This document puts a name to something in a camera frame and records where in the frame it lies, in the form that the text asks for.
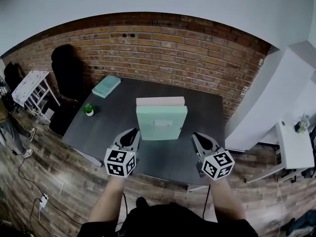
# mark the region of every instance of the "power strip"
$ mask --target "power strip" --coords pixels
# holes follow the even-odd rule
[[[41,200],[40,200],[40,203],[39,205],[41,206],[41,208],[45,208],[46,204],[47,204],[47,201],[48,201],[48,195],[44,194],[42,197],[41,197]]]

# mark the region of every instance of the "small potted plant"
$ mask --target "small potted plant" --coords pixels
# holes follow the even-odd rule
[[[94,114],[94,105],[86,104],[86,106],[83,108],[83,113],[87,114],[89,117]]]

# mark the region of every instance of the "white cable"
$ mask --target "white cable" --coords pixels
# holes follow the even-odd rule
[[[280,199],[281,199],[281,218],[280,218],[280,223],[278,225],[278,234],[277,234],[277,237],[279,237],[280,236],[280,229],[281,229],[281,222],[282,222],[282,217],[283,217],[283,201],[282,201],[281,191],[280,191],[280,188],[278,187],[278,183],[277,183],[277,173],[276,173],[276,186],[277,186],[278,192],[280,193]]]
[[[41,210],[41,207],[39,208],[39,222],[42,224],[43,227],[46,228],[47,231],[49,231],[49,233],[50,233],[51,235],[55,235],[55,236],[57,236],[57,237],[60,237],[59,235],[53,234],[53,233],[40,221],[40,210]]]

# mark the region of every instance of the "black shirt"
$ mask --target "black shirt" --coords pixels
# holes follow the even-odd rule
[[[225,224],[208,222],[175,203],[133,209],[121,230],[115,232],[115,228],[116,224],[113,222],[85,223],[78,237],[258,236],[246,220]]]

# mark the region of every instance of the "white pot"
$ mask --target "white pot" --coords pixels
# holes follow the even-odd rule
[[[87,113],[87,115],[90,117],[94,114],[94,111],[92,110],[90,113]]]

